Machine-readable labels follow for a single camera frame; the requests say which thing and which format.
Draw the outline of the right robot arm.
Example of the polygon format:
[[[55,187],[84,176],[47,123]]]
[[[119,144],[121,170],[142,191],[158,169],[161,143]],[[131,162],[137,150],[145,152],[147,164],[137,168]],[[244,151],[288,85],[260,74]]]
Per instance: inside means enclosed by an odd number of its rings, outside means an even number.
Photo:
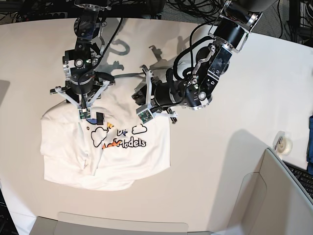
[[[77,36],[74,49],[65,51],[63,69],[66,86],[63,89],[83,108],[88,100],[102,86],[95,68],[105,51],[102,37],[106,26],[106,12],[111,9],[109,0],[76,0],[75,6],[83,9],[75,20],[74,33]]]

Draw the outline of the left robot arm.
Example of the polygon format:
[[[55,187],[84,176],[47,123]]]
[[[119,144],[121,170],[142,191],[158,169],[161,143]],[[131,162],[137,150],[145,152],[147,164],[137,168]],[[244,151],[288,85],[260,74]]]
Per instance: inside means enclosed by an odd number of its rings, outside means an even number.
[[[227,0],[222,7],[213,33],[190,43],[165,74],[166,81],[153,76],[143,66],[146,85],[133,94],[139,105],[139,116],[160,114],[171,107],[184,106],[193,110],[207,106],[220,76],[227,71],[237,46],[243,47],[262,13],[271,6],[266,0]]]

